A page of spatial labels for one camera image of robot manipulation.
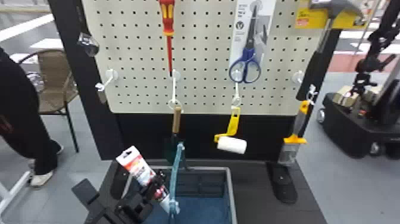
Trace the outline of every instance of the pegboard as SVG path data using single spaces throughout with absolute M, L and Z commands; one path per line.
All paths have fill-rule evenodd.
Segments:
M 165 36 L 156 0 L 84 0 L 87 22 L 101 49 L 96 56 L 118 80 L 105 92 L 113 113 L 171 113 Z M 242 114 L 297 113 L 298 83 L 321 30 L 294 29 L 297 0 L 277 0 L 260 79 L 240 84 Z M 235 0 L 180 0 L 174 12 L 173 67 L 182 74 L 177 99 L 185 114 L 229 114 L 235 83 L 228 75 Z

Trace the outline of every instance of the red screwdriver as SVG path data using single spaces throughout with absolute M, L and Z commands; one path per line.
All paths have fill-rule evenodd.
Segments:
M 162 31 L 167 37 L 167 51 L 168 51 L 168 66 L 170 76 L 172 77 L 172 43 L 171 39 L 174 35 L 173 23 L 174 23 L 174 6 L 175 0 L 158 0 L 161 6 L 162 12 L 162 23 L 164 24 L 164 30 Z

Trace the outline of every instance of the blue scissors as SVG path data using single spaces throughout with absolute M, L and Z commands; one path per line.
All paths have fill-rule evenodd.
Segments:
M 229 68 L 229 77 L 237 83 L 253 83 L 261 76 L 260 64 L 255 60 L 254 27 L 257 19 L 257 6 L 253 9 L 249 32 L 242 56 Z

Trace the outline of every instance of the black table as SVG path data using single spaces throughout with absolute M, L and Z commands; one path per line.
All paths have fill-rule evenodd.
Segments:
M 150 165 L 168 166 L 165 161 L 148 160 Z M 232 174 L 238 224 L 325 224 L 325 218 L 296 164 L 290 169 L 298 192 L 296 204 L 287 205 L 273 195 L 265 163 L 256 161 L 189 160 L 190 166 L 229 167 Z M 100 187 L 100 201 L 114 207 L 117 201 L 110 196 L 110 186 L 118 164 L 112 162 Z M 102 219 L 99 223 L 109 224 Z

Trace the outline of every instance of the person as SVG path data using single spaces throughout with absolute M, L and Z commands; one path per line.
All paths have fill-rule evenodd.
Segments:
M 50 138 L 40 118 L 35 87 L 1 47 L 0 135 L 13 150 L 33 160 L 31 186 L 42 186 L 53 176 L 64 147 Z

